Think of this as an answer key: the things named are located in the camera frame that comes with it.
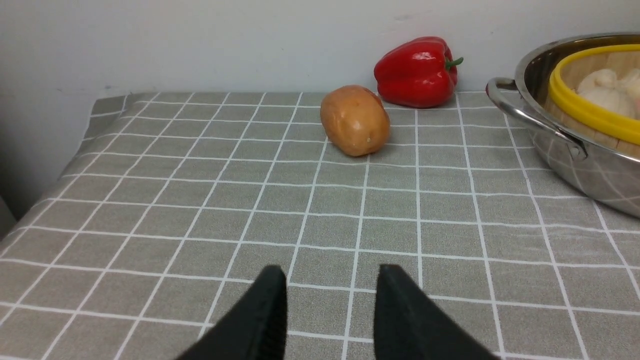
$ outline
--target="red bell pepper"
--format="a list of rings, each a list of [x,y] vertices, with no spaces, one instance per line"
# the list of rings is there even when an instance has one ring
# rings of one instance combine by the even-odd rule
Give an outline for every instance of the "red bell pepper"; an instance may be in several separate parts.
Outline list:
[[[373,74],[380,97],[392,104],[432,108],[448,101],[458,84],[457,65],[440,37],[420,37],[389,51]]]

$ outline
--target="stainless steel pot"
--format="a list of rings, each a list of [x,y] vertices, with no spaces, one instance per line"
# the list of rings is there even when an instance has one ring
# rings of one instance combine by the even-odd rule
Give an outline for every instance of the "stainless steel pot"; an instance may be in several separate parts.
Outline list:
[[[515,79],[493,78],[486,86],[491,101],[528,130],[533,145],[550,168],[582,193],[640,218],[640,159],[594,143],[564,127],[541,104],[556,64],[577,51],[616,44],[640,44],[640,33],[602,33],[551,42],[520,60]],[[502,90],[517,90],[512,104]]]

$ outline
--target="green stem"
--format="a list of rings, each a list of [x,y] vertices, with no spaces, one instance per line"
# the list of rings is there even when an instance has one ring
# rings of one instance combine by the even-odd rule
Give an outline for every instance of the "green stem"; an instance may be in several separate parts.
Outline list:
[[[449,69],[451,69],[451,67],[458,66],[458,65],[462,64],[463,60],[464,60],[464,58],[458,58],[458,59],[453,60],[453,61],[449,61],[447,59],[447,61],[444,63],[444,67],[445,67],[445,69],[447,69],[447,71],[449,71]]]

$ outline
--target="steamer basket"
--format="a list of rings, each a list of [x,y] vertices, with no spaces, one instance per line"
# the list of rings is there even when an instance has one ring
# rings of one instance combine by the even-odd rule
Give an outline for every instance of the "steamer basket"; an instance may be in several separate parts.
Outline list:
[[[640,69],[640,45],[614,45],[579,51],[562,59],[551,73],[544,108],[564,126],[592,141],[640,158],[640,120],[601,108],[574,90],[587,75],[612,69],[623,78]]]

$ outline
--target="white wall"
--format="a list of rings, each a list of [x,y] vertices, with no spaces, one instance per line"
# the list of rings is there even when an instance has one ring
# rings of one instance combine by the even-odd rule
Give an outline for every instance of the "white wall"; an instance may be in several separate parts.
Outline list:
[[[638,0],[1,0],[0,194],[20,216],[98,96],[374,87],[378,58],[424,35],[479,90],[546,42],[640,30],[638,14]]]

